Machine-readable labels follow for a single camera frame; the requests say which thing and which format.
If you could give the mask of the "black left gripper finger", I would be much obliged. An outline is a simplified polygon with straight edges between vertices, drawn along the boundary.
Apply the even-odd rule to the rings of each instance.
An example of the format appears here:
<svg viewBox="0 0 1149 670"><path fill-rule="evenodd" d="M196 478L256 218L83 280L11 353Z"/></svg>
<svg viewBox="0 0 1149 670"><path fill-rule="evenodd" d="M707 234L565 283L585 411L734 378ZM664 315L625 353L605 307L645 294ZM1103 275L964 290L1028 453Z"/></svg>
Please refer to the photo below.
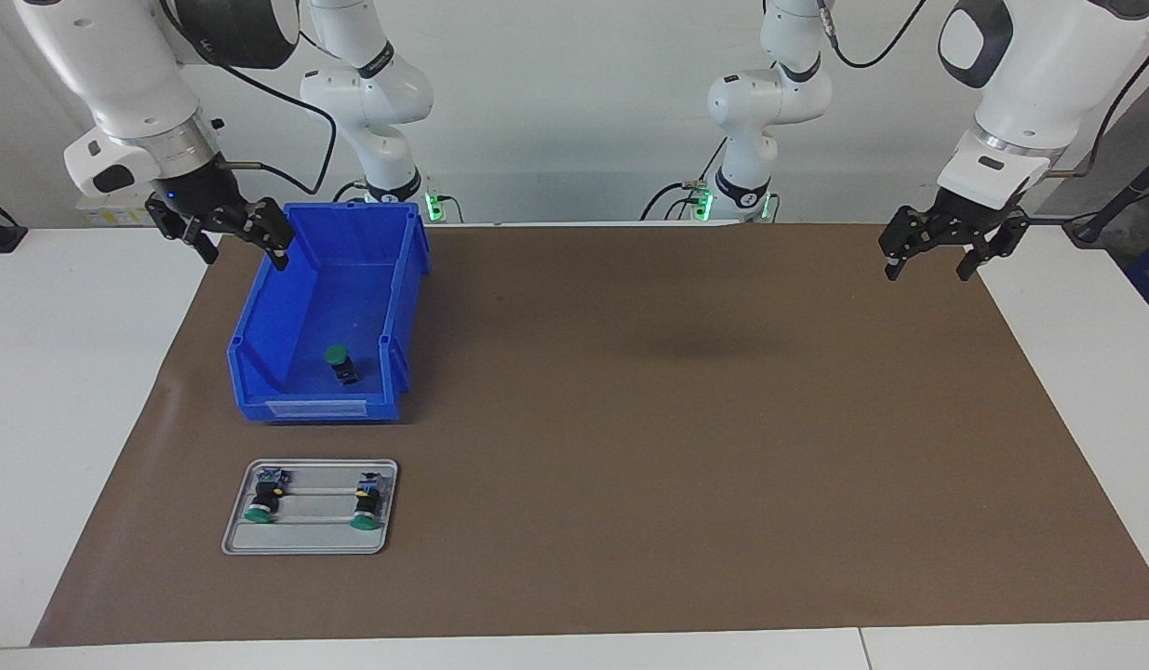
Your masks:
<svg viewBox="0 0 1149 670"><path fill-rule="evenodd" d="M1030 230L1028 211L1009 211L990 238L974 232L973 240L964 259L956 265L961 282L969 282L980 267L996 257L1008 257L1013 253L1021 237Z"/></svg>
<svg viewBox="0 0 1149 670"><path fill-rule="evenodd" d="M885 256L884 272L888 282L896 282L904 271L907 260L935 247L926 213L911 207L900 207L877 238Z"/></svg>

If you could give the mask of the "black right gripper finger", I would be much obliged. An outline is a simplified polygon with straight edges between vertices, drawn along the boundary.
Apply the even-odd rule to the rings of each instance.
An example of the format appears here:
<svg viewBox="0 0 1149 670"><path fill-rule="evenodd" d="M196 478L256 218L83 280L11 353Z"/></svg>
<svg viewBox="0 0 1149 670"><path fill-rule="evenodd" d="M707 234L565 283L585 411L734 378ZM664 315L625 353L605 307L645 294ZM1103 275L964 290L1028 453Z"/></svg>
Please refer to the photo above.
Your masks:
<svg viewBox="0 0 1149 670"><path fill-rule="evenodd" d="M154 228L165 240L183 242L184 246L195 251L205 264L213 264L219 257L218 248L214 245L211 237L201 229L199 221L184 220L178 211L173 211L157 197L149 197L145 200L145 211L148 211Z"/></svg>
<svg viewBox="0 0 1149 670"><path fill-rule="evenodd" d="M264 251L276 271L284 272L288 267L287 251L295 229L272 198L228 205L222 208L222 228L238 240Z"/></svg>

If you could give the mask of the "green push button switch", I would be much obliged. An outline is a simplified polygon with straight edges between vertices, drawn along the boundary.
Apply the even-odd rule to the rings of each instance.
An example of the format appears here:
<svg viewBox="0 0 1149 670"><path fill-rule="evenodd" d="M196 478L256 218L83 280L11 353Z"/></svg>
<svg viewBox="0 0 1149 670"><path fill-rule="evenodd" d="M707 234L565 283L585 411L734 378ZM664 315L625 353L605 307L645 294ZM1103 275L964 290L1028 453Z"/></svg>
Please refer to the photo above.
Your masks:
<svg viewBox="0 0 1149 670"><path fill-rule="evenodd" d="M361 473L354 487L354 510L349 521L352 529L375 531L386 526L384 521L384 476L379 472Z"/></svg>
<svg viewBox="0 0 1149 670"><path fill-rule="evenodd" d="M340 385L349 386L361 382L357 367L350 357L350 352L341 344L332 344L324 352L324 360L336 373L336 382Z"/></svg>
<svg viewBox="0 0 1149 670"><path fill-rule="evenodd" d="M290 480L292 475L285 468L272 465L259 468L259 473L254 478L254 492L250 502L242 510L242 519L250 523L272 523Z"/></svg>

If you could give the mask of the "blue plastic storage bin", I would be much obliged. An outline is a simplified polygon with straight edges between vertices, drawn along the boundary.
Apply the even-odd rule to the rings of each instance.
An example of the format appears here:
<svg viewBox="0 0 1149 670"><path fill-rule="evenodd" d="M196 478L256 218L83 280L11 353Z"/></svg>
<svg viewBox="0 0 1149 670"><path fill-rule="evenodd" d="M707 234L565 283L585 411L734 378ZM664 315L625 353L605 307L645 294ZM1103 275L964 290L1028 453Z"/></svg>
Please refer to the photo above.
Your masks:
<svg viewBox="0 0 1149 670"><path fill-rule="evenodd" d="M292 203L288 267L262 260L228 346L234 403L250 422L395 422L430 248L416 205ZM361 382L324 360L350 352Z"/></svg>

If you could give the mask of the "black stand pole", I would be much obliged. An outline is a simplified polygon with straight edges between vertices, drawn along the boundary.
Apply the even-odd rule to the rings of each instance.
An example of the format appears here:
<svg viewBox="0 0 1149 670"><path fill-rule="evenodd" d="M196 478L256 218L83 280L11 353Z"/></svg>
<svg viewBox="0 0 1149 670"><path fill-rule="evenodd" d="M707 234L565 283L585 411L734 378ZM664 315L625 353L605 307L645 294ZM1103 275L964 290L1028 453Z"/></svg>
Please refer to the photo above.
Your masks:
<svg viewBox="0 0 1149 670"><path fill-rule="evenodd" d="M1062 231L1078 248L1092 248L1098 242L1106 225L1113 223L1131 205L1140 203L1147 198L1149 198L1149 165L1146 165L1126 187L1123 187L1123 191L1106 205L1102 205L1097 211L1084 213L1063 221Z"/></svg>

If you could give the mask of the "silver metal tray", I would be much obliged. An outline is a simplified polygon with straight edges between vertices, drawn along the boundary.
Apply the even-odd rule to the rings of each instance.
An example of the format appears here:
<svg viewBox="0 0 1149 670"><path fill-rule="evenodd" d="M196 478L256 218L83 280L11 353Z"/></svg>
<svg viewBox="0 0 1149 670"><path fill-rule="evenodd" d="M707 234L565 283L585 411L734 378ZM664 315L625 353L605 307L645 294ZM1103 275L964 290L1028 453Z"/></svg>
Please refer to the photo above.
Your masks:
<svg viewBox="0 0 1149 670"><path fill-rule="evenodd" d="M250 523L242 510L250 502L259 468L290 471L290 484L272 523ZM354 487L361 473L384 476L386 526L352 529ZM388 542L393 501L400 475L392 459L259 459L244 471L241 487L219 542L228 556L377 555Z"/></svg>

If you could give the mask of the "brown table mat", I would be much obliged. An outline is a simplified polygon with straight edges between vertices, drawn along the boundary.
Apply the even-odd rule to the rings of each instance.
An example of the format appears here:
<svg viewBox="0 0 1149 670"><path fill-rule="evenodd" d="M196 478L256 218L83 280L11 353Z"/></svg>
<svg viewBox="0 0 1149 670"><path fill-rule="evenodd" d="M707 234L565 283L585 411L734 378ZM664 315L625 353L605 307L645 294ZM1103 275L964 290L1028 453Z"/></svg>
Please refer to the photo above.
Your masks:
<svg viewBox="0 0 1149 670"><path fill-rule="evenodd" d="M34 646L1149 619L1149 567L958 249L871 225L429 233L401 419L264 425L209 267ZM377 555L228 556L259 459L392 459Z"/></svg>

